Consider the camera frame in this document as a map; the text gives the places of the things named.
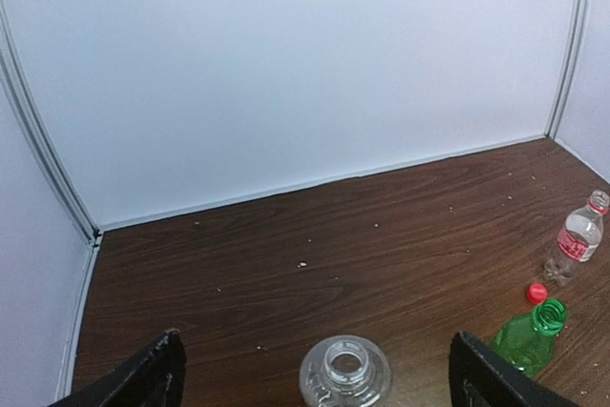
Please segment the green bottle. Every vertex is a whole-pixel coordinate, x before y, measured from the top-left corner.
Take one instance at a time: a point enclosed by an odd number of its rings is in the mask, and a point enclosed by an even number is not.
[[[509,319],[489,347],[527,376],[533,376],[551,360],[555,338],[567,318],[561,301],[547,299],[531,314]]]

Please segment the white wall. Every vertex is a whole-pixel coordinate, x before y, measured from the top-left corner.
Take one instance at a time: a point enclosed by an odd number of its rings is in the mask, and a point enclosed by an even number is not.
[[[610,1],[589,1],[579,61],[557,139],[610,181]]]
[[[54,401],[88,251],[0,86],[0,405]]]
[[[542,135],[572,0],[6,0],[101,226]]]

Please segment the bottle with red label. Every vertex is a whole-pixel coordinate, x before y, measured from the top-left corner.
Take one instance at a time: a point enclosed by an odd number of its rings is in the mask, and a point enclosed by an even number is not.
[[[557,248],[544,264],[544,276],[564,286],[598,248],[603,235],[602,217],[608,213],[610,197],[603,191],[591,193],[587,205],[565,219],[557,237]]]

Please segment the wood grain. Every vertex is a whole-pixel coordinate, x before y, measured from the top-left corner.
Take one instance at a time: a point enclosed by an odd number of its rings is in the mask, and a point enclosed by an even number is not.
[[[608,189],[538,140],[110,232],[75,385],[177,327],[186,407],[297,406],[307,351],[356,334],[390,359],[391,406],[448,406],[453,334],[490,339],[530,310],[526,287],[596,187]],[[610,395],[607,239],[577,280],[550,287],[569,318],[538,380],[583,406]]]

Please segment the red ring on bottle neck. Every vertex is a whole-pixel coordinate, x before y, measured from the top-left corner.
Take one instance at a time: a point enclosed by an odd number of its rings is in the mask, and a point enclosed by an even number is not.
[[[608,213],[608,209],[601,209],[600,207],[595,205],[593,202],[591,202],[591,199],[589,199],[589,205],[591,206],[591,208],[593,210],[595,210],[599,214],[607,214]]]

